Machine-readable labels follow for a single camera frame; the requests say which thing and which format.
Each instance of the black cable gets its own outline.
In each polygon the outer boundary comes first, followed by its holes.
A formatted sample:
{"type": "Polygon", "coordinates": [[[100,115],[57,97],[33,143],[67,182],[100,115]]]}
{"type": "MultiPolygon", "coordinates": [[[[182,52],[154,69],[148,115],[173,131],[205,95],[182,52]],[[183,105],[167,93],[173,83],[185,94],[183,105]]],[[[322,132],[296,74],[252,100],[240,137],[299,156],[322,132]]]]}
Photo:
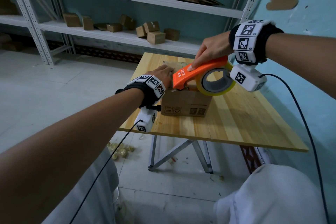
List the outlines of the black cable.
{"type": "Polygon", "coordinates": [[[107,163],[109,162],[109,160],[112,158],[112,155],[116,152],[116,150],[118,149],[118,147],[121,145],[121,143],[124,141],[124,139],[127,137],[127,135],[131,132],[131,130],[135,127],[135,125],[137,125],[139,122],[143,122],[143,120],[138,120],[133,126],[132,128],[130,128],[130,130],[127,132],[127,134],[124,136],[124,138],[120,141],[120,143],[118,144],[118,146],[115,148],[115,150],[112,152],[111,156],[108,158],[108,160],[106,161],[105,165],[103,166],[103,168],[101,169],[101,171],[98,173],[97,177],[95,178],[95,180],[93,181],[91,187],[89,188],[88,192],[86,193],[84,199],[82,200],[81,204],[79,205],[75,215],[72,217],[71,221],[69,224],[72,224],[72,222],[74,221],[74,219],[76,218],[79,210],[81,209],[82,205],[84,204],[84,201],[86,200],[88,194],[90,193],[93,185],[95,184],[96,180],[98,179],[99,175],[101,174],[101,172],[103,171],[104,167],[107,165],[107,163]]]}
{"type": "Polygon", "coordinates": [[[283,84],[287,87],[287,89],[289,90],[290,94],[292,95],[292,98],[294,99],[294,102],[296,104],[296,107],[297,109],[299,110],[300,112],[300,115],[301,115],[301,118],[303,120],[303,123],[304,123],[304,126],[306,127],[306,130],[307,130],[307,133],[308,133],[308,136],[309,136],[309,139],[310,139],[310,143],[313,147],[313,152],[314,152],[314,157],[315,157],[315,162],[316,162],[316,167],[317,167],[317,173],[318,173],[318,179],[320,181],[320,189],[321,189],[321,195],[322,195],[322,201],[323,201],[323,207],[324,207],[324,211],[325,211],[325,217],[327,219],[327,223],[330,224],[330,220],[329,220],[329,214],[328,214],[328,208],[327,208],[327,202],[326,202],[326,197],[324,195],[324,188],[323,188],[323,181],[322,181],[322,175],[321,175],[321,170],[320,170],[320,165],[319,165],[319,159],[317,158],[317,152],[316,152],[316,148],[315,148],[315,144],[314,144],[314,141],[313,141],[313,138],[312,138],[312,135],[310,133],[310,130],[308,128],[308,125],[307,125],[307,122],[306,122],[306,119],[305,117],[303,116],[303,113],[301,111],[301,108],[299,106],[299,103],[297,102],[291,88],[288,86],[288,84],[283,80],[281,79],[279,76],[276,76],[274,74],[262,74],[259,76],[259,78],[262,78],[263,76],[265,75],[270,75],[270,76],[273,76],[275,78],[278,78],[280,81],[283,82],[283,84]]]}

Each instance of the wristband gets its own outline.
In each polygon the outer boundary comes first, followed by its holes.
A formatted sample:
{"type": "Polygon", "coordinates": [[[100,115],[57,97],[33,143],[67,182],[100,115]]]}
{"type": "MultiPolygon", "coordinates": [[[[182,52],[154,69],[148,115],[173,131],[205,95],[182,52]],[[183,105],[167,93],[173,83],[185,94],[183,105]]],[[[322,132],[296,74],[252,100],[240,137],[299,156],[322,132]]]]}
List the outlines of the wristband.
{"type": "Polygon", "coordinates": [[[143,74],[130,81],[124,89],[119,89],[115,93],[118,94],[124,90],[137,88],[142,90],[145,97],[139,108],[154,105],[164,94],[166,87],[156,76],[143,74]]]}
{"type": "Polygon", "coordinates": [[[266,42],[272,34],[283,33],[270,20],[251,20],[235,26],[229,34],[239,64],[257,65],[267,61],[266,42]]]}

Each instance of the black wrist strap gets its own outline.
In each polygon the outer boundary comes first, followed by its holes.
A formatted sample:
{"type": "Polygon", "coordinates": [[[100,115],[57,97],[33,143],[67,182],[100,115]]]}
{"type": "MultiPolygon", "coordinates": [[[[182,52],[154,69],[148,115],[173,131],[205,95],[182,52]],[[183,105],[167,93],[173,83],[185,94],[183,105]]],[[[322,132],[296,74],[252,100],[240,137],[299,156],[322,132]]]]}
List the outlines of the black wrist strap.
{"type": "MultiPolygon", "coordinates": [[[[237,33],[237,30],[239,28],[240,24],[233,27],[233,29],[230,31],[229,34],[229,44],[233,48],[234,43],[235,43],[235,34],[237,33]]],[[[254,55],[256,57],[256,64],[257,63],[263,63],[267,60],[266,57],[266,42],[270,35],[272,34],[277,34],[277,33],[283,33],[283,31],[276,26],[270,24],[267,24],[262,27],[259,35],[257,36],[257,42],[254,47],[254,55]]]]}
{"type": "Polygon", "coordinates": [[[124,89],[118,89],[115,94],[118,94],[120,92],[123,92],[124,90],[129,90],[129,89],[133,89],[133,88],[137,88],[142,90],[142,92],[144,93],[145,97],[143,98],[143,101],[141,103],[140,107],[144,107],[147,105],[153,105],[156,101],[158,101],[159,99],[157,98],[157,96],[155,95],[153,89],[151,87],[149,87],[146,83],[144,82],[135,82],[132,83],[130,85],[127,85],[124,89]]]}

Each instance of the metal table frame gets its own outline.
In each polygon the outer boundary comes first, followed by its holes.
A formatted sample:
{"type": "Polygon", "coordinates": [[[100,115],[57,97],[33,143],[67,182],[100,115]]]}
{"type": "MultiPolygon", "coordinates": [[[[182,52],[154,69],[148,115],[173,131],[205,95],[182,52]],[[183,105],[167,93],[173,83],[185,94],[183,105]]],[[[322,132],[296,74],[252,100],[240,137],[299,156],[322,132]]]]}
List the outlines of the metal table frame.
{"type": "Polygon", "coordinates": [[[192,144],[192,146],[194,147],[194,150],[197,154],[197,157],[198,157],[199,161],[201,162],[201,165],[204,169],[204,172],[206,172],[208,174],[213,174],[211,161],[210,161],[210,156],[209,156],[209,151],[208,151],[208,146],[207,146],[206,141],[203,141],[205,156],[204,156],[204,154],[202,152],[202,149],[201,149],[197,140],[187,139],[187,140],[183,141],[182,143],[178,144],[177,146],[175,146],[174,148],[172,148],[170,151],[168,151],[164,157],[162,157],[158,161],[154,162],[156,140],[157,140],[157,136],[153,135],[152,145],[150,146],[150,153],[149,153],[149,164],[148,164],[148,170],[149,171],[153,171],[154,169],[158,168],[164,162],[169,160],[171,157],[174,157],[181,150],[186,148],[188,145],[192,144]]]}

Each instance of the wooden table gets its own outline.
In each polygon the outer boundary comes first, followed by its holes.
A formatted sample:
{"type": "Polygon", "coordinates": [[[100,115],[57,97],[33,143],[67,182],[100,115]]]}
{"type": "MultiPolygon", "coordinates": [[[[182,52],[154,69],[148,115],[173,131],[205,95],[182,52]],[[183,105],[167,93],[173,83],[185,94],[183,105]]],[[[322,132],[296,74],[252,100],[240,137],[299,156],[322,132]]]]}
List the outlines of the wooden table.
{"type": "MultiPolygon", "coordinates": [[[[193,60],[146,52],[131,79],[156,69],[162,65],[163,61],[191,63],[193,60]]],[[[138,113],[139,109],[124,122],[119,130],[128,131],[134,124],[138,113]]],[[[140,133],[136,129],[133,129],[132,132],[140,133]]],[[[308,151],[307,146],[259,91],[251,93],[239,85],[235,85],[224,95],[213,97],[205,118],[164,116],[158,113],[149,134],[263,148],[308,151]]]]}

